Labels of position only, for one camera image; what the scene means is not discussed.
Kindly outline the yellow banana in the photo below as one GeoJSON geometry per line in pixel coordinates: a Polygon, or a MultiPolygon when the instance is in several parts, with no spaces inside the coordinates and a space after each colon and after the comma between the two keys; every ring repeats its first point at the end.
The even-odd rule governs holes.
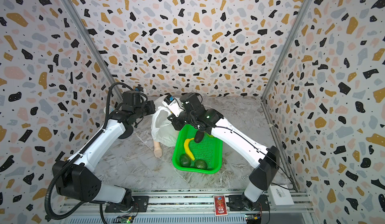
{"type": "Polygon", "coordinates": [[[189,148],[189,144],[190,144],[190,142],[193,141],[193,140],[194,140],[194,138],[188,138],[188,139],[186,139],[186,140],[184,141],[183,146],[184,146],[184,150],[185,150],[186,155],[190,158],[190,160],[195,161],[195,157],[194,157],[193,153],[191,152],[191,150],[190,150],[190,148],[189,148]]]}

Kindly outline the white plastic bag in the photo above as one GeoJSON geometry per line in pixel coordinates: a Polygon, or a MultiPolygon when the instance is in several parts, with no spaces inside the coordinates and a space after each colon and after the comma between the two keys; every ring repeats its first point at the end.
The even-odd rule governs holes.
{"type": "Polygon", "coordinates": [[[154,101],[155,113],[152,115],[151,136],[153,141],[159,142],[167,147],[175,147],[179,131],[175,130],[168,116],[171,111],[163,105],[165,96],[154,101]]]}

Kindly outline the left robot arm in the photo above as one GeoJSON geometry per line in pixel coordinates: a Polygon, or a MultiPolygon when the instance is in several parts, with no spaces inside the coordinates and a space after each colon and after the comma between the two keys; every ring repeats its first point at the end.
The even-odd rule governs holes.
{"type": "Polygon", "coordinates": [[[131,190],[104,184],[95,176],[94,170],[115,140],[128,138],[133,133],[134,124],[154,113],[153,101],[137,106],[124,104],[120,110],[112,111],[104,126],[85,146],[67,161],[54,164],[54,179],[49,190],[56,189],[58,194],[83,203],[104,202],[129,208],[132,203],[131,190]]]}

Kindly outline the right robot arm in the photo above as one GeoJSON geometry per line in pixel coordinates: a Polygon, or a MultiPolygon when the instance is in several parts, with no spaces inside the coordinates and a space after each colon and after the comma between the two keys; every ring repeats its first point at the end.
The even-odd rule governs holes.
{"type": "Polygon", "coordinates": [[[188,93],[179,100],[167,95],[162,104],[171,111],[168,120],[175,130],[191,125],[200,132],[212,135],[237,151],[253,167],[244,198],[255,203],[268,190],[279,169],[280,151],[254,141],[234,127],[220,112],[206,109],[197,93],[188,93]]]}

